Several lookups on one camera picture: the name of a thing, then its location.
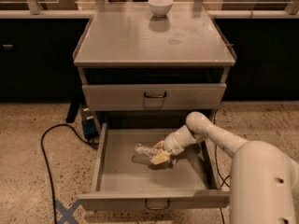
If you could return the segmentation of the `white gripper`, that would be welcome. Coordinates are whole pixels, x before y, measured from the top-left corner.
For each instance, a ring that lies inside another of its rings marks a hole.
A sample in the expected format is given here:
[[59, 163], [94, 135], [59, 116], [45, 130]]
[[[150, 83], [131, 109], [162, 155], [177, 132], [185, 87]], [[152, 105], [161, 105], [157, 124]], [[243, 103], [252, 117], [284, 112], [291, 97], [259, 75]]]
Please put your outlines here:
[[150, 162], [154, 165], [167, 162], [170, 160], [170, 154], [177, 156], [182, 153], [186, 147], [193, 144], [196, 144], [196, 139], [188, 127], [183, 125], [175, 132], [170, 133], [164, 140], [154, 145], [157, 150], [154, 152]]

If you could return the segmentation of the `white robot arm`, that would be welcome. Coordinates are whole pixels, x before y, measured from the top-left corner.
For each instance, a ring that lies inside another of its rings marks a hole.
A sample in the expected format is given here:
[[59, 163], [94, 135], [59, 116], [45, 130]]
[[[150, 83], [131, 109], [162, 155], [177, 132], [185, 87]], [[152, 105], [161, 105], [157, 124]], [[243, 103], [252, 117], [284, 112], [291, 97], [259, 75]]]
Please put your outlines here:
[[154, 165], [169, 161], [186, 147], [210, 139], [232, 158], [231, 224], [296, 224], [293, 201], [299, 197], [299, 163], [277, 147], [249, 141], [192, 112], [186, 124], [154, 146]]

